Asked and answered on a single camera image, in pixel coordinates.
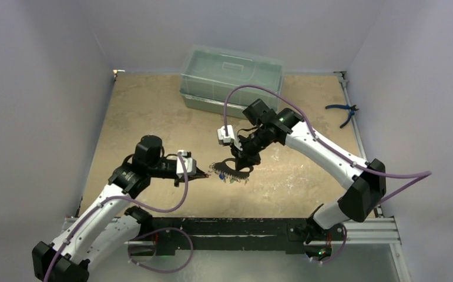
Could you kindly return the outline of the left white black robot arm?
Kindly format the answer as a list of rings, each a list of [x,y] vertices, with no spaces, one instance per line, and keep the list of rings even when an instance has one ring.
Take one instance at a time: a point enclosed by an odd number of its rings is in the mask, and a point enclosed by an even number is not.
[[[174,186],[205,179],[191,153],[179,150],[174,159],[165,156],[161,138],[146,135],[135,152],[117,167],[89,208],[51,243],[40,241],[32,250],[35,277],[40,281],[87,281],[102,260],[119,245],[153,232],[157,208],[136,201],[153,178],[171,179]]]

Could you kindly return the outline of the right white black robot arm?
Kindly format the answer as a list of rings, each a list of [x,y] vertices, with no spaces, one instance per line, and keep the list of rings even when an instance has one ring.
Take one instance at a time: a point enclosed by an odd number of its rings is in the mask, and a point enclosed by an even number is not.
[[[279,113],[261,99],[243,112],[254,126],[248,136],[238,135],[231,125],[217,130],[221,145],[229,146],[234,171],[259,165],[260,152],[273,143],[287,146],[308,157],[338,181],[345,193],[330,204],[318,206],[301,229],[305,242],[324,240],[330,229],[348,220],[363,222],[385,196],[384,164],[355,156],[317,133],[292,109]]]

